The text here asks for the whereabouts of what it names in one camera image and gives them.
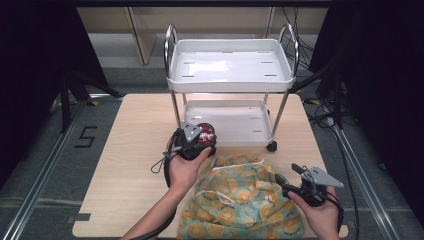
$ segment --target gray floor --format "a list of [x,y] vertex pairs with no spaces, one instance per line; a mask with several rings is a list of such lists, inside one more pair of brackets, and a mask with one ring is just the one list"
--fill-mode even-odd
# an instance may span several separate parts
[[[122,93],[168,93],[161,41],[157,42],[149,64],[140,66],[131,36],[91,35],[90,37],[112,88]],[[299,73],[302,76],[308,74],[310,73],[304,69],[301,69]],[[315,89],[318,84],[319,82],[312,83],[297,94],[305,100],[316,98]],[[90,93],[102,93],[91,87],[88,87],[88,90]],[[78,239],[72,235],[72,220],[84,199],[119,106],[120,101],[99,101],[83,108],[20,239]],[[306,103],[304,106],[305,111],[311,116],[324,113],[320,105]],[[356,159],[365,173],[366,181],[393,223],[398,239],[424,239],[422,226],[417,222],[390,175],[377,166],[378,156],[360,126],[351,116],[344,117],[343,121],[343,133],[347,136]],[[86,135],[95,137],[92,146],[77,148],[78,145],[89,143],[87,139],[80,139],[83,129],[94,126],[95,129],[86,130]],[[45,122],[31,149],[28,150],[28,157],[19,163],[1,190],[0,233],[2,235],[49,158],[56,140],[60,137],[60,129],[61,112],[60,108],[56,108]],[[355,239],[355,226],[358,226],[358,223],[355,219],[352,192],[348,187],[348,176],[337,139],[328,128],[321,128],[315,124],[312,129],[328,172],[346,185],[345,188],[338,190],[337,194],[345,208],[344,224],[349,227],[349,235],[346,239]],[[380,221],[377,221],[379,216],[373,213],[372,204],[365,196],[368,193],[361,189],[360,183],[363,179],[355,178],[351,169],[348,173],[359,213],[359,239],[385,239],[385,231],[379,225]]]

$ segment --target cart handle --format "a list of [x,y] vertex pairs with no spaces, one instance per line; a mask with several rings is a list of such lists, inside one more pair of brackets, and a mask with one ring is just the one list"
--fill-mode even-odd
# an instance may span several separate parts
[[293,27],[289,23],[286,23],[283,26],[283,28],[281,29],[280,36],[278,38],[278,42],[280,44],[282,43],[283,37],[284,37],[284,32],[286,31],[287,28],[290,31],[290,34],[291,34],[292,39],[293,39],[293,44],[294,44],[294,62],[293,62],[293,69],[292,69],[292,72],[290,74],[290,77],[294,78],[294,77],[296,77],[297,68],[299,66],[299,42],[297,40],[297,34],[294,32]]
[[164,44],[164,60],[165,60],[165,71],[166,71],[166,77],[168,79],[171,78],[171,70],[169,68],[169,39],[171,36],[174,37],[174,45],[178,44],[178,37],[177,37],[177,29],[175,28],[174,24],[170,24],[168,27],[168,30],[166,31],[165,35],[165,44]]

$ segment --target white cart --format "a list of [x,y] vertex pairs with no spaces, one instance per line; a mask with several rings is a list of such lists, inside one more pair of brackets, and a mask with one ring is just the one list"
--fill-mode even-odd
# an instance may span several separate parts
[[[283,37],[290,31],[294,61],[290,69]],[[172,102],[181,127],[176,93],[183,94],[184,121],[214,126],[217,146],[266,146],[277,150],[274,134],[289,89],[296,80],[299,63],[297,35],[290,24],[275,39],[190,39],[178,40],[170,25],[164,44],[165,70]],[[266,108],[269,93],[283,93],[271,129]],[[258,100],[186,100],[186,93],[264,93]]]

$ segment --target wooden table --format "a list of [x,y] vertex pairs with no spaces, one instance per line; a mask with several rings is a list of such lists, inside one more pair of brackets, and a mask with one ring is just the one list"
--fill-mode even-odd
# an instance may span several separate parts
[[[262,94],[187,95],[188,100],[263,97]],[[184,108],[181,95],[177,95],[177,98],[182,115]],[[268,97],[267,108],[270,111],[271,124],[275,121],[281,99],[281,94],[270,94]],[[75,222],[75,236],[120,237],[165,194],[167,186],[163,171],[153,174],[150,169],[163,157],[165,145],[176,128],[170,94],[125,96],[79,212],[80,215],[89,214],[89,220]],[[289,96],[274,140],[278,143],[278,150],[274,153],[268,152],[265,147],[218,147],[217,155],[256,153],[293,185],[299,185],[301,180],[300,176],[291,170],[292,163],[307,167],[318,166],[325,170],[315,137],[297,95]],[[203,166],[211,160],[212,158],[209,158]],[[162,232],[161,237],[176,236],[180,213],[190,196],[192,191],[180,203],[174,221]],[[342,227],[340,235],[347,235],[346,226]],[[315,234],[305,224],[304,237],[313,236]]]

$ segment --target patterned bag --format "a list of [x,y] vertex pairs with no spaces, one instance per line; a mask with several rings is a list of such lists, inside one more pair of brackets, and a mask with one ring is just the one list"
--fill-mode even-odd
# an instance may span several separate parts
[[275,171],[253,154],[217,156],[199,174],[177,239],[299,238],[303,223]]

